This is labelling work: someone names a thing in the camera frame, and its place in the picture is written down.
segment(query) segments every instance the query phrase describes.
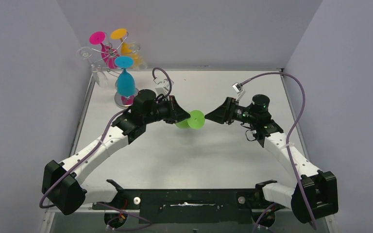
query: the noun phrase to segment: white table surface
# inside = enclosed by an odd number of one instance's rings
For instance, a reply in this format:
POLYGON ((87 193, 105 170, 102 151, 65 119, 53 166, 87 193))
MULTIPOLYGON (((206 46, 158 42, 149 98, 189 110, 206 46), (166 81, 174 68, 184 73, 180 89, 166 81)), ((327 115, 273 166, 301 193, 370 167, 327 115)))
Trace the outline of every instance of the white table surface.
MULTIPOLYGON (((175 82, 172 94, 186 111, 207 114, 220 106, 227 96, 236 97, 231 85, 262 72, 257 71, 168 71, 175 82)), ((138 89, 154 90, 150 71, 131 72, 138 89)), ((95 85, 77 151, 97 138, 109 118, 120 111, 115 105, 116 78, 107 74, 110 85, 95 85)), ((270 99, 272 118, 288 132, 293 118, 281 78, 270 75, 245 85, 240 101, 247 106, 253 95, 270 99)), ((277 180, 295 186, 272 154, 258 142, 248 142, 245 128, 235 122, 220 125, 206 121, 199 130, 178 129, 157 122, 129 146, 117 151, 86 179, 85 183, 113 179, 123 188, 253 188, 256 183, 277 180)), ((291 141, 302 151, 296 130, 291 141)))

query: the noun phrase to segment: screw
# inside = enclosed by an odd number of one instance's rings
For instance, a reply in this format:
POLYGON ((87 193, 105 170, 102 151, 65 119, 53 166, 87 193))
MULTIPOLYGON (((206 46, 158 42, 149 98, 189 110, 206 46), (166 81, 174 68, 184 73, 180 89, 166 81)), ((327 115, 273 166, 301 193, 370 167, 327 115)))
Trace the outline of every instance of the screw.
POLYGON ((238 198, 238 203, 239 204, 245 204, 245 197, 239 197, 238 198))
POLYGON ((135 205, 139 205, 141 203, 141 198, 139 198, 139 197, 135 197, 134 198, 134 204, 135 205))

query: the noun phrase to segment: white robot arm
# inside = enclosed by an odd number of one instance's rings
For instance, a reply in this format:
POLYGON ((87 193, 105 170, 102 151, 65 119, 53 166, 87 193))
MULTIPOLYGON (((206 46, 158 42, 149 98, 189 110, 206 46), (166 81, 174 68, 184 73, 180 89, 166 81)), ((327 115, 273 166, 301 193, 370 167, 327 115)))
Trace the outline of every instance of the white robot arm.
MULTIPOLYGON (((338 211, 338 194, 335 176, 330 171, 322 172, 291 143, 285 144, 287 135, 268 112, 270 99, 267 96, 255 95, 249 106, 239 106, 238 99, 242 97, 245 90, 238 83, 233 87, 238 93, 237 99, 227 97, 220 107, 205 115, 205 118, 219 124, 232 124, 235 120, 242 122, 242 126, 249 124, 249 127, 246 128, 252 132, 254 141, 271 152, 288 174, 294 177, 294 170, 287 150, 289 147, 314 217, 317 219, 336 213, 338 211)), ((255 189, 255 195, 259 202, 279 203, 291 209, 300 222, 311 221, 297 180, 294 180, 293 186, 285 186, 274 180, 265 181, 258 183, 255 189)))
POLYGON ((75 155, 60 163, 52 160, 45 166, 42 193, 45 194, 47 190, 53 188, 47 196, 62 213, 68 215, 82 204, 110 202, 114 198, 120 189, 114 181, 107 180, 96 186, 86 186, 84 181, 109 156, 141 136, 147 124, 161 120, 173 124, 190 117, 189 113, 178 105, 174 96, 167 96, 168 80, 156 78, 155 82, 158 93, 165 98, 157 98, 155 92, 148 89, 139 91, 130 111, 125 111, 117 117, 109 126, 103 141, 99 137, 75 155), (83 161, 99 143, 101 144, 93 154, 83 161), (57 186, 52 187, 77 163, 80 164, 71 174, 57 186))
MULTIPOLYGON (((155 90, 158 95, 162 94, 165 96, 168 94, 170 90, 169 82, 172 81, 164 77, 157 77, 154 79, 154 82, 156 83, 155 90)), ((87 154, 89 154, 100 142, 101 146, 73 172, 75 180, 83 189, 86 190, 85 201, 83 204, 95 203, 98 201, 110 202, 115 197, 118 191, 110 183, 101 182, 95 186, 94 184, 88 186, 84 184, 84 181, 94 169, 96 169, 113 153, 127 146, 128 137, 123 134, 123 131, 120 128, 110 126, 104 141, 101 141, 101 136, 99 136, 95 141, 77 152, 74 156, 61 162, 63 164, 62 168, 68 171, 77 162, 80 162, 87 154)))

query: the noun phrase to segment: cable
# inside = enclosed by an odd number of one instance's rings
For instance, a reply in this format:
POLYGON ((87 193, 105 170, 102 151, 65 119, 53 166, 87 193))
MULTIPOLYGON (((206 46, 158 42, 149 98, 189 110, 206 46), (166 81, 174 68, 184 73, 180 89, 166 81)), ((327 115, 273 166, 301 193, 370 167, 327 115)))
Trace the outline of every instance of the cable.
POLYGON ((242 122, 242 123, 240 124, 240 126, 244 127, 244 128, 247 129, 247 130, 252 130, 251 127, 245 126, 245 123, 244 123, 244 122, 242 122))
MULTIPOLYGON (((112 121, 114 121, 115 118, 117 118, 117 116, 119 116, 121 113, 127 111, 128 109, 126 110, 122 110, 120 111, 119 113, 116 113, 108 122, 108 124, 106 125, 105 127, 105 130, 103 131, 102 133, 102 136, 101 136, 101 141, 103 141, 106 137, 106 134, 108 133, 108 129, 109 127, 111 127, 111 124, 112 124, 112 121)), ((53 183, 53 185, 45 192, 45 194, 42 196, 41 200, 39 201, 39 207, 42 208, 42 209, 46 209, 46 208, 51 208, 51 207, 54 207, 55 205, 52 204, 52 205, 43 205, 45 199, 48 197, 48 194, 63 180, 65 179, 65 177, 67 177, 71 172, 73 172, 79 165, 81 165, 83 162, 85 162, 85 160, 87 160, 93 153, 95 153, 95 151, 101 146, 101 142, 98 142, 98 144, 84 157, 82 158, 79 162, 77 162, 74 166, 72 166, 63 176, 61 176, 55 183, 53 183)))
MULTIPOLYGON (((278 74, 278 75, 288 76, 288 77, 292 78, 294 81, 296 81, 297 84, 299 85, 300 89, 301 89, 303 102, 302 102, 300 113, 298 114, 297 118, 294 121, 294 124, 291 126, 290 130, 288 131, 287 138, 285 140, 286 144, 288 144, 289 143, 289 136, 291 135, 292 131, 295 129, 295 126, 298 124, 298 121, 300 120, 301 115, 304 112, 304 108, 305 108, 305 91, 304 91, 304 87, 301 85, 301 82, 297 78, 295 78, 294 76, 292 76, 290 74, 287 74, 287 73, 284 73, 284 72, 267 72, 267 73, 258 74, 258 75, 254 76, 252 78, 249 78, 249 79, 243 81, 240 85, 245 85, 245 84, 249 83, 250 81, 252 81, 256 78, 259 78, 259 77, 265 76, 265 75, 270 75, 270 74, 278 74)), ((311 206, 309 206, 308 199, 306 198, 305 191, 304 191, 304 188, 302 186, 301 179, 300 179, 300 176, 298 174, 298 171, 297 171, 297 168, 295 166, 294 159, 292 158, 291 150, 290 150, 289 147, 287 147, 287 151, 288 151, 288 155, 289 155, 289 161, 291 162, 292 169, 294 170, 295 178, 297 179, 298 187, 300 188, 300 191, 301 191, 301 196, 304 199, 306 209, 308 210, 309 216, 311 217, 311 221, 312 221, 311 226, 314 230, 316 230, 317 229, 317 222, 315 220, 314 214, 312 213, 311 206)))
POLYGON ((163 100, 164 99, 164 94, 159 94, 156 98, 155 98, 155 101, 157 102, 157 103, 159 103, 159 102, 161 102, 161 100, 163 100))
MULTIPOLYGON (((252 233, 254 233, 255 231, 256 231, 256 228, 258 227, 258 225, 259 226, 261 226, 260 224, 259 224, 259 222, 261 221, 261 219, 262 219, 262 217, 265 215, 265 213, 270 209, 270 208, 272 208, 273 206, 275 206, 276 205, 276 203, 272 203, 271 205, 269 205, 262 213, 261 213, 261 215, 258 217, 258 219, 256 220, 256 222, 255 222, 255 225, 254 225, 254 227, 252 228, 252 233)), ((270 228, 268 228, 268 227, 264 227, 264 228, 266 228, 267 230, 269 230, 270 232, 272 232, 272 233, 274 233, 274 231, 272 230, 272 229, 270 229, 270 228)))
POLYGON ((155 76, 155 71, 156 71, 156 70, 159 70, 159 71, 161 71, 162 73, 164 73, 165 76, 166 76, 167 79, 168 79, 168 82, 170 83, 170 90, 169 90, 168 93, 167 93, 167 94, 162 98, 162 100, 163 100, 163 99, 165 99, 166 97, 168 97, 168 96, 171 94, 171 91, 172 91, 172 82, 171 82, 170 76, 167 74, 167 72, 166 72, 163 68, 159 68, 159 67, 155 67, 155 68, 152 69, 152 77, 153 77, 154 80, 156 79, 156 76, 155 76))
MULTIPOLYGON (((149 226, 152 225, 151 221, 149 221, 149 220, 147 220, 147 219, 145 219, 145 218, 143 218, 143 217, 141 217, 141 216, 134 215, 134 214, 129 213, 129 212, 126 212, 126 211, 124 211, 124 210, 120 210, 120 209, 118 209, 118 208, 115 208, 115 207, 113 207, 113 206, 109 206, 109 205, 104 204, 104 203, 102 203, 102 202, 97 202, 97 205, 101 205, 101 206, 107 207, 107 208, 109 208, 109 209, 111 209, 111 210, 115 210, 115 211, 118 211, 118 212, 120 212, 120 213, 127 214, 128 216, 136 217, 136 218, 138 218, 139 220, 143 220, 143 221, 148 222, 148 225, 145 225, 145 226, 139 226, 139 227, 134 227, 134 228, 119 229, 119 228, 112 228, 112 227, 109 227, 109 228, 113 229, 114 231, 117 231, 117 232, 130 232, 130 231, 136 231, 136 230, 144 229, 144 228, 147 228, 147 227, 149 227, 149 226)), ((109 223, 111 223, 113 220, 117 219, 118 217, 115 217, 115 218, 110 219, 110 220, 106 223, 107 227, 109 226, 109 223)))
POLYGON ((121 209, 124 210, 127 206, 128 206, 128 200, 125 199, 125 204, 123 205, 123 207, 122 207, 121 209))
POLYGON ((254 138, 254 139, 252 139, 252 140, 250 140, 250 139, 248 138, 248 134, 247 134, 248 131, 251 131, 251 130, 246 130, 246 131, 245 131, 245 137, 247 138, 247 141, 249 141, 249 142, 256 141, 256 138, 254 138))

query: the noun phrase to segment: wall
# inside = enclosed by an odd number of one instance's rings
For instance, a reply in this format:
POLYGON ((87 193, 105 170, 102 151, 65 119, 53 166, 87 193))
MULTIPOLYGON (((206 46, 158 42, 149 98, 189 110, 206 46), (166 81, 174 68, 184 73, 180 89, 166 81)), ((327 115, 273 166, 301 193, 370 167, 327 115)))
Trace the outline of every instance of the wall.
POLYGON ((322 0, 59 0, 82 45, 127 28, 150 67, 284 67, 322 0))
POLYGON ((0 0, 0 233, 38 232, 43 169, 68 156, 89 79, 55 0, 0 0))
POLYGON ((337 176, 342 232, 373 232, 373 1, 324 0, 285 71, 305 87, 308 154, 337 176))

